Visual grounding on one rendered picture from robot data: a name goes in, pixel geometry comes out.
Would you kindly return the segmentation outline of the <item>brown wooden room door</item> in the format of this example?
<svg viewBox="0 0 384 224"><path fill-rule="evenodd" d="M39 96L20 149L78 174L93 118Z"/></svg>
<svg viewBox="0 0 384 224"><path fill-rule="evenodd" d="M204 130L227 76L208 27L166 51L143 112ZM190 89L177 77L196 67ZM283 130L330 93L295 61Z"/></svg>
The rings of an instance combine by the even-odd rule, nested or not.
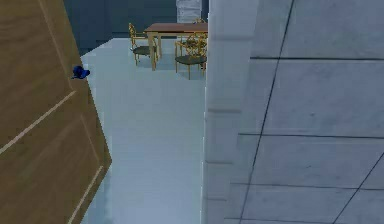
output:
<svg viewBox="0 0 384 224"><path fill-rule="evenodd" d="M0 0L0 224L80 224L111 156L64 0Z"/></svg>

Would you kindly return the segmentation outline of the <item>brown wooden dining table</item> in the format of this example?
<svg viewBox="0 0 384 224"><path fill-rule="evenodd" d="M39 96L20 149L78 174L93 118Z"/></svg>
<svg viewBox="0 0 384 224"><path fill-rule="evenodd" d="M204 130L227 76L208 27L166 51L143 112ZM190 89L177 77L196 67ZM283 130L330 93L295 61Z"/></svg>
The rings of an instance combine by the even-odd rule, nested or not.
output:
<svg viewBox="0 0 384 224"><path fill-rule="evenodd" d="M208 33L207 23L154 23L147 27L144 32L148 37L148 45L152 70L156 69L155 55L162 56L161 38L163 36L188 37L193 33Z"/></svg>

